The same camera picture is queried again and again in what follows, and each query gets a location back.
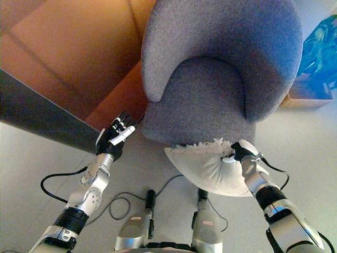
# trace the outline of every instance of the white label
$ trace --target white label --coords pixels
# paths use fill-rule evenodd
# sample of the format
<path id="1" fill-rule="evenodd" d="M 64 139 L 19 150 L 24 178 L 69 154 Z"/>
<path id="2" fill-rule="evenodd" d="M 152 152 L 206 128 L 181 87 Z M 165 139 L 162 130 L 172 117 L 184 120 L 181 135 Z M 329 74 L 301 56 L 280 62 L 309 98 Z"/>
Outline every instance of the white label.
<path id="1" fill-rule="evenodd" d="M 202 224 L 203 224 L 203 225 L 207 225 L 207 226 L 213 226 L 213 222 L 210 221 L 210 220 L 203 220 L 203 221 L 202 221 Z"/>

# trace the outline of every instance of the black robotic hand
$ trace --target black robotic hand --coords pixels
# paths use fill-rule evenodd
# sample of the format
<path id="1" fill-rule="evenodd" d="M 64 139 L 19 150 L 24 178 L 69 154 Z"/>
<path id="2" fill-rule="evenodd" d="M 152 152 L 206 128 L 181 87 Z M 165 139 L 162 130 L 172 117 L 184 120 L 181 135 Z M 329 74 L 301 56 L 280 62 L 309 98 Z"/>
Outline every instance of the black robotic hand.
<path id="1" fill-rule="evenodd" d="M 134 125 L 128 113 L 121 113 L 108 129 L 101 131 L 96 141 L 96 155 L 108 153 L 114 161 L 120 158 L 126 138 L 135 131 Z"/>

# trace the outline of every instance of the silver robot leg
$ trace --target silver robot leg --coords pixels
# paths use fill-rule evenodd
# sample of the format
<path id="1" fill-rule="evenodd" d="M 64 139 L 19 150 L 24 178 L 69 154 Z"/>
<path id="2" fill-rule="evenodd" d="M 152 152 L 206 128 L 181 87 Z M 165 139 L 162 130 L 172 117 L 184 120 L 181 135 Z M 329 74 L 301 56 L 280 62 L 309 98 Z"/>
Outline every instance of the silver robot leg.
<path id="1" fill-rule="evenodd" d="M 207 201 L 207 192 L 199 189 L 198 212 L 193 217 L 192 247 L 198 253 L 222 253 L 219 219 Z"/>
<path id="2" fill-rule="evenodd" d="M 122 226 L 115 244 L 115 250 L 138 249 L 147 245 L 153 232 L 153 211 L 155 192 L 147 192 L 145 210 L 131 215 Z"/>

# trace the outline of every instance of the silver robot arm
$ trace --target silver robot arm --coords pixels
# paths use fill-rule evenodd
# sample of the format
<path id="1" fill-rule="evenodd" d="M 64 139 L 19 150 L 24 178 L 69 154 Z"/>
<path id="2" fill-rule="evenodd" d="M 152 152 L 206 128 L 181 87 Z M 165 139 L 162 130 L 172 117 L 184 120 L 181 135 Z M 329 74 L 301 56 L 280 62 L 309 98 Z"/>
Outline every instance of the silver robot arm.
<path id="1" fill-rule="evenodd" d="M 324 252 L 318 232 L 310 226 L 300 210 L 286 198 L 259 163 L 263 159 L 245 140 L 232 145 L 235 159 L 242 164 L 242 176 L 255 196 L 269 223 L 267 238 L 275 253 Z"/>
<path id="2" fill-rule="evenodd" d="M 131 117 L 122 113 L 96 141 L 96 162 L 88 165 L 80 186 L 52 226 L 49 226 L 29 253 L 68 252 L 76 245 L 78 235 L 89 216 L 99 207 L 108 185 L 112 163 L 122 155 L 126 138 L 135 130 Z"/>

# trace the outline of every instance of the blue painting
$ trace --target blue painting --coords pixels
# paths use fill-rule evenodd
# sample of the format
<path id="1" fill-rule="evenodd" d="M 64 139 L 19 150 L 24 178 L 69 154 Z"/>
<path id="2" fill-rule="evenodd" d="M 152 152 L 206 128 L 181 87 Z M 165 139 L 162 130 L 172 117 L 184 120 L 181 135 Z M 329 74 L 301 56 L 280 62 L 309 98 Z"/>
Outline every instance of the blue painting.
<path id="1" fill-rule="evenodd" d="M 297 76 L 311 84 L 337 87 L 337 15 L 323 20 L 304 41 Z"/>

